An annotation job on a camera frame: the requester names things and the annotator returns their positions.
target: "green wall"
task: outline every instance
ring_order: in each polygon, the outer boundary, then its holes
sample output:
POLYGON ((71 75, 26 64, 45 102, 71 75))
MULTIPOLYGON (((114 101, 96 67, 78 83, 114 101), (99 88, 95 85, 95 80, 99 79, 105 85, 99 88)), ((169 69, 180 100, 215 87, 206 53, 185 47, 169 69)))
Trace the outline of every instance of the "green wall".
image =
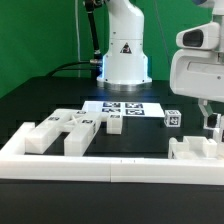
MULTIPOLYGON (((79 0, 81 59, 92 57, 87 15, 79 0)), ((154 80, 169 79, 169 64, 153 0, 131 0, 145 14, 144 52, 151 60, 154 80)), ((177 51, 176 34, 211 20, 211 11, 191 0, 157 0, 169 59, 177 51)), ((0 1, 0 97, 30 77, 45 75, 55 67, 77 60, 74 0, 0 1)), ((95 11, 102 52, 108 47, 106 7, 95 11)), ((60 75, 89 76, 88 72, 60 75)))

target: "cube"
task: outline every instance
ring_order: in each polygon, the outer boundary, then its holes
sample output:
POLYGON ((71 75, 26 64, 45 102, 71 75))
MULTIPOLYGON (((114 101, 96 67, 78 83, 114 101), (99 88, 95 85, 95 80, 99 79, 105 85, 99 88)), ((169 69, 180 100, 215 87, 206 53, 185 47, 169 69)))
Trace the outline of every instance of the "cube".
POLYGON ((64 155, 82 157, 101 125, 100 112, 87 112, 64 140, 64 155))
POLYGON ((109 113, 107 117, 107 134, 121 134, 123 117, 120 113, 109 113))
POLYGON ((165 110, 164 123, 167 127, 180 127, 181 113, 178 110, 165 110))

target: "table surface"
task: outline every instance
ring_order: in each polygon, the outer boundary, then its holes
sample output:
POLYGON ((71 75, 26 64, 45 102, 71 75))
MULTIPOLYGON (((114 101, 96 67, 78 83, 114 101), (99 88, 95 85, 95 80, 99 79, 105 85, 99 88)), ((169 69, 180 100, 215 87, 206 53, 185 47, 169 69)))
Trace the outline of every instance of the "table surface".
MULTIPOLYGON (((167 81, 148 90, 116 92, 91 79, 36 77, 0 99, 0 146, 23 122, 43 121, 57 108, 81 109, 85 101, 160 103, 179 110, 180 128, 164 118, 125 117, 121 135, 102 125, 84 156, 167 158, 171 137, 211 137, 203 130, 197 99, 172 93, 167 81)), ((212 103, 214 112, 224 106, 212 103)), ((63 155, 63 139, 46 155, 63 155)), ((0 180, 3 223, 223 223, 223 186, 0 180)))

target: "robot body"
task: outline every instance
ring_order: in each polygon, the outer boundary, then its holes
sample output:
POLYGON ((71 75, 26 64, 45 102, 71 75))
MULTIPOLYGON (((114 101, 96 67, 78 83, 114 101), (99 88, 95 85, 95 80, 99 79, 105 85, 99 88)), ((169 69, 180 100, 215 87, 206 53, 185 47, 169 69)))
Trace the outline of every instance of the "robot body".
POLYGON ((144 15, 129 0, 106 2, 109 11, 109 50, 103 57, 98 86, 133 91, 151 86, 148 58, 143 53, 144 15))
POLYGON ((193 2, 214 7, 213 21, 177 35, 183 49, 173 57, 170 87, 176 94, 224 102, 224 2, 193 2))

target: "warning label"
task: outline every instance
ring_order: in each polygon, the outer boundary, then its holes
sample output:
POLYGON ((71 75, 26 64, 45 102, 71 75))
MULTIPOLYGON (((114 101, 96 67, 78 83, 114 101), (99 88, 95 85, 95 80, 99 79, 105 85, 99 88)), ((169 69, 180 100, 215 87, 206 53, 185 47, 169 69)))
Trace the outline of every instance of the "warning label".
POLYGON ((120 53, 122 53, 122 54, 132 54, 131 48, 129 47, 129 44, 128 43, 126 43, 124 45, 124 47, 122 48, 122 50, 121 50, 120 53))

